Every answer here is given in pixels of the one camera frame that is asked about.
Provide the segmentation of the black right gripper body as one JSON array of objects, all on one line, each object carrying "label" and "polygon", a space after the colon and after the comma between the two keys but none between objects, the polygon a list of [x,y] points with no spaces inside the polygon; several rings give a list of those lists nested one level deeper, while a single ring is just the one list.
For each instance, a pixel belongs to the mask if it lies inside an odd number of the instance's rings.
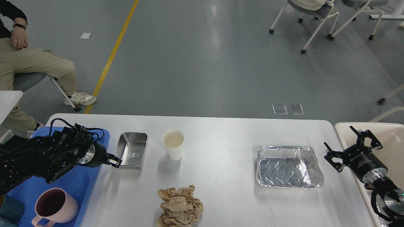
[{"label": "black right gripper body", "polygon": [[352,170],[361,183],[373,183],[376,179],[387,175],[388,167],[372,153],[370,148],[351,146],[345,152],[348,154],[345,165]]}]

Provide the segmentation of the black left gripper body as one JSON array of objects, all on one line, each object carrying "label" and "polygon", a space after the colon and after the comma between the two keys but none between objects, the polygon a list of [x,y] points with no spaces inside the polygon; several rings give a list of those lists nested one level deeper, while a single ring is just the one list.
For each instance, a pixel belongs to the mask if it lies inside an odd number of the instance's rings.
[{"label": "black left gripper body", "polygon": [[102,144],[91,143],[85,156],[79,160],[78,165],[95,168],[101,164],[108,164],[106,148]]}]

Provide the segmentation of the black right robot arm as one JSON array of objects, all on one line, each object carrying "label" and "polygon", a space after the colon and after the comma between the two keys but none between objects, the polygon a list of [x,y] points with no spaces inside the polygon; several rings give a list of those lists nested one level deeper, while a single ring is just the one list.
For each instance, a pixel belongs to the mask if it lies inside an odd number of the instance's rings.
[{"label": "black right robot arm", "polygon": [[333,151],[325,142],[327,154],[324,158],[337,171],[348,166],[356,178],[371,187],[371,208],[388,222],[388,227],[403,226],[403,190],[387,176],[388,167],[373,154],[382,149],[379,139],[370,131],[349,127],[357,136],[355,144],[343,151]]}]

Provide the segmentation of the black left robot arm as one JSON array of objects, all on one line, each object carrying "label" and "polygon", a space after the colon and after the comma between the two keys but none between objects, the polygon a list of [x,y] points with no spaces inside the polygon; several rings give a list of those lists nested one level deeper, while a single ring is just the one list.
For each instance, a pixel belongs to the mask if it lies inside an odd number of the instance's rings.
[{"label": "black left robot arm", "polygon": [[55,182],[77,165],[95,168],[102,164],[119,168],[122,159],[106,151],[97,128],[66,123],[62,131],[49,129],[47,136],[12,136],[1,144],[0,192],[4,195],[30,177]]}]

